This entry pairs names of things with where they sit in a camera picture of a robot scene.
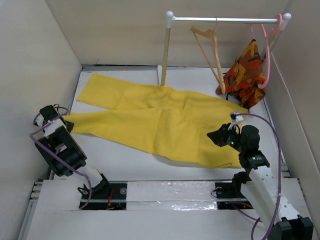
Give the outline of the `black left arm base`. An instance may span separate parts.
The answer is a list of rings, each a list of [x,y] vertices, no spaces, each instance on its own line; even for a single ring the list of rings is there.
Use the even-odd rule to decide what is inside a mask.
[[[83,188],[78,188],[81,194],[79,208],[92,211],[122,211],[127,209],[127,186],[126,181],[112,181],[107,191],[94,193],[88,204],[84,206],[89,197],[89,193]]]

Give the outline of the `yellow trousers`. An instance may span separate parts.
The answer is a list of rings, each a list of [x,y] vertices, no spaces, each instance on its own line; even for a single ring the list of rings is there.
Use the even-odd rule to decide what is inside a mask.
[[[246,109],[195,91],[93,74],[77,100],[101,111],[72,113],[75,134],[90,134],[172,161],[209,168],[240,167],[238,152],[207,136]]]

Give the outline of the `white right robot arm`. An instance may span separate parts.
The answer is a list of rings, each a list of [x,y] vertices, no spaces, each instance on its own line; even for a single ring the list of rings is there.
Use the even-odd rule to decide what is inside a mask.
[[[281,178],[274,177],[270,163],[259,149],[259,130],[246,125],[237,132],[231,123],[207,133],[219,147],[230,146],[239,154],[244,169],[233,176],[231,191],[245,197],[266,228],[265,240],[310,240],[314,225],[289,202],[281,189]]]

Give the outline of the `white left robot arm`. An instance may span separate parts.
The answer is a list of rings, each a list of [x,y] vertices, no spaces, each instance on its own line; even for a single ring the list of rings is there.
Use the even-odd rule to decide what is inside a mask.
[[[112,187],[103,173],[90,167],[87,156],[71,136],[74,124],[63,118],[58,104],[47,105],[39,110],[33,124],[40,127],[43,133],[39,139],[38,133],[32,133],[34,141],[49,168],[58,177],[77,176],[84,181],[84,186],[78,191],[87,199],[104,199],[112,193]]]

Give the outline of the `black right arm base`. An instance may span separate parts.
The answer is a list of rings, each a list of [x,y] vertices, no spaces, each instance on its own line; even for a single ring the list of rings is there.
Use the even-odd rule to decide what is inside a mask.
[[[211,196],[216,199],[218,210],[252,210],[250,202],[234,188],[231,182],[216,182]]]

